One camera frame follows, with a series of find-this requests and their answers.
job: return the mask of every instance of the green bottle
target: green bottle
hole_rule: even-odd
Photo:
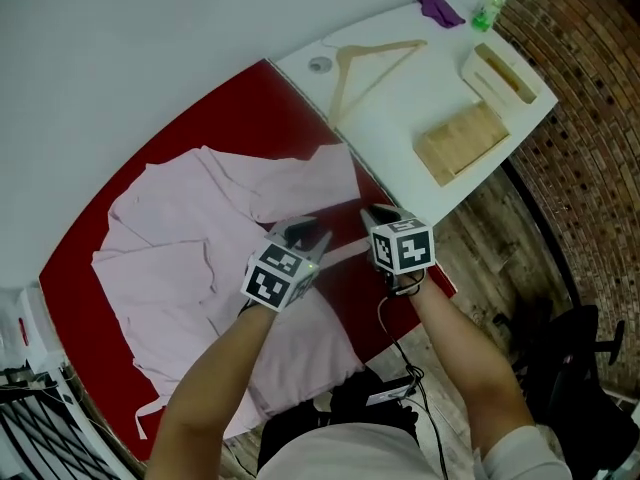
[[[471,26],[481,32],[489,30],[493,25],[496,16],[498,16],[500,9],[502,9],[503,4],[504,0],[487,0],[487,2],[473,16]]]

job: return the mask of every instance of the brick wall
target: brick wall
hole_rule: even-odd
[[[496,29],[560,100],[511,157],[567,258],[599,337],[627,330],[603,380],[640,383],[640,26],[622,0],[508,0]]]

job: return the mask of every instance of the white sleeve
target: white sleeve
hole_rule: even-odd
[[[476,450],[473,469],[477,480],[571,480],[567,465],[531,426],[504,436],[482,461]]]

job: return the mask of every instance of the wooden hanger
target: wooden hanger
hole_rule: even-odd
[[[329,108],[329,127],[335,128],[338,122],[343,119],[349,112],[351,112],[356,105],[358,105],[367,94],[369,94],[382,80],[396,69],[400,64],[407,60],[411,55],[417,52],[420,48],[427,44],[422,39],[415,39],[413,41],[400,41],[398,43],[381,44],[379,46],[344,46],[338,49],[336,54],[336,60],[338,61],[338,68],[340,75],[338,83],[333,91],[333,97],[331,99],[331,107]],[[349,75],[349,68],[351,62],[356,57],[364,57],[372,53],[389,52],[393,50],[402,50],[409,48],[409,51],[394,62],[389,68],[387,68],[378,78],[376,78],[369,87],[367,87],[355,100],[349,103],[344,110],[342,107],[342,98],[344,96],[344,89],[347,85],[347,77]]]

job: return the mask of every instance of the wooden floor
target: wooden floor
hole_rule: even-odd
[[[545,304],[553,304],[554,314],[570,308],[555,263],[501,169],[441,221],[435,231],[438,261],[458,288],[455,303],[505,354],[515,355],[517,347],[510,332],[492,323],[495,315],[503,313],[513,318],[518,339],[526,340],[539,325]],[[473,478],[469,426],[460,396],[442,371],[422,328],[409,333],[401,343],[410,360],[425,371],[423,382],[442,436],[449,477]],[[383,380],[404,373],[402,359],[391,348],[369,366]],[[260,436],[259,428],[228,442],[222,452],[223,478],[253,478]],[[425,417],[418,424],[418,439],[439,473],[435,438]]]

